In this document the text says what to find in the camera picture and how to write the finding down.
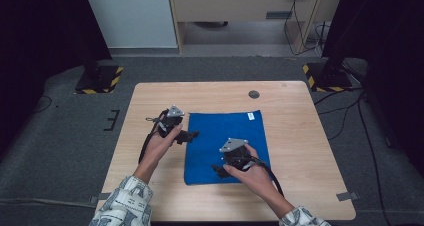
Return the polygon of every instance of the blue towel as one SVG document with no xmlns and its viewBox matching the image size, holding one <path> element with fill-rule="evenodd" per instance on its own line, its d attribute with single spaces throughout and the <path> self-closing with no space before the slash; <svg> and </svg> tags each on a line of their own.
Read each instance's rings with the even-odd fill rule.
<svg viewBox="0 0 424 226">
<path fill-rule="evenodd" d="M 243 113 L 190 113 L 188 131 L 199 136 L 187 143 L 184 181 L 187 185 L 240 183 L 234 177 L 221 179 L 212 165 L 222 166 L 219 149 L 228 138 L 246 139 L 261 161 L 270 166 L 261 111 Z"/>
</svg>

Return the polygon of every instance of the white cabinet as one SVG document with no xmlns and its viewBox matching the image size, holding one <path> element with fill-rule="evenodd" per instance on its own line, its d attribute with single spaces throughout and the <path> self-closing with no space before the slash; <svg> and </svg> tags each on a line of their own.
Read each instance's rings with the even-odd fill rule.
<svg viewBox="0 0 424 226">
<path fill-rule="evenodd" d="M 109 48 L 177 48 L 169 0 L 89 0 Z"/>
</svg>

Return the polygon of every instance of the black strap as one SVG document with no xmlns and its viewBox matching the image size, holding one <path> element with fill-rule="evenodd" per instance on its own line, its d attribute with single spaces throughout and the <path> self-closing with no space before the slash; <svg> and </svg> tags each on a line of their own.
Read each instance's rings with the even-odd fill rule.
<svg viewBox="0 0 424 226">
<path fill-rule="evenodd" d="M 163 115 L 167 114 L 167 113 L 168 113 L 168 111 L 169 111 L 168 109 L 166 109 L 166 110 L 162 111 L 162 112 L 159 114 L 159 117 L 157 117 L 157 118 L 155 118 L 155 119 L 149 119 L 149 118 L 146 118 L 146 120 L 151 120 L 151 121 L 155 122 L 155 124 L 153 125 L 152 130 L 150 131 L 150 133 L 146 136 L 146 139 L 144 140 L 143 147 L 141 148 L 141 152 L 140 152 L 140 157 L 138 157 L 138 163 L 140 163 L 140 162 L 141 162 L 141 160 L 143 159 L 143 157 L 144 157 L 144 153 L 146 152 L 146 149 L 147 149 L 147 145 L 149 144 L 150 139 L 152 138 L 153 134 L 155 134 L 155 133 L 156 133 L 156 132 L 155 132 L 155 129 L 156 129 L 156 127 L 158 126 L 158 123 L 160 122 L 160 118 L 161 118 Z"/>
<path fill-rule="evenodd" d="M 254 162 L 255 164 L 265 168 L 265 170 L 268 172 L 269 176 L 271 176 L 272 180 L 274 181 L 274 184 L 277 187 L 278 192 L 284 197 L 283 189 L 281 188 L 281 185 L 278 182 L 277 177 L 272 172 L 271 168 L 268 167 L 268 165 L 266 165 L 265 162 L 261 161 L 260 159 L 258 159 L 256 157 L 253 157 L 253 156 L 250 156 L 250 158 L 234 157 L 233 159 L 244 160 L 244 161 L 248 161 L 248 162 Z"/>
</svg>

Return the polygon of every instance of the black curtain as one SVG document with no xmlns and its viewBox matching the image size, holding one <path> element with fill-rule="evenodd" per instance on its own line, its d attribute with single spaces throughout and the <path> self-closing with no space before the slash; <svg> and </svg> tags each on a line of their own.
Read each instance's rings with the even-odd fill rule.
<svg viewBox="0 0 424 226">
<path fill-rule="evenodd" d="M 0 0 L 0 155 L 43 95 L 46 79 L 82 65 L 83 53 L 111 59 L 88 0 Z"/>
<path fill-rule="evenodd" d="M 423 17 L 422 0 L 340 0 L 323 56 L 368 62 L 363 86 L 387 142 L 424 176 Z"/>
</svg>

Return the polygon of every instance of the sleeve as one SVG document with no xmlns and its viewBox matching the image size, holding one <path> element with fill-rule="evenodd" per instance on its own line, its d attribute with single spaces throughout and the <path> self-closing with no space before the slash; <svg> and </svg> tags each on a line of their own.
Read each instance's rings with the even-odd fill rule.
<svg viewBox="0 0 424 226">
<path fill-rule="evenodd" d="M 280 226 L 302 226 L 302 225 L 318 225 L 331 226 L 326 221 L 312 216 L 305 207 L 297 207 L 286 214 L 279 221 Z"/>
<path fill-rule="evenodd" d="M 152 214 L 149 202 L 152 196 L 153 191 L 146 183 L 128 176 L 110 194 L 89 226 L 149 226 Z"/>
</svg>

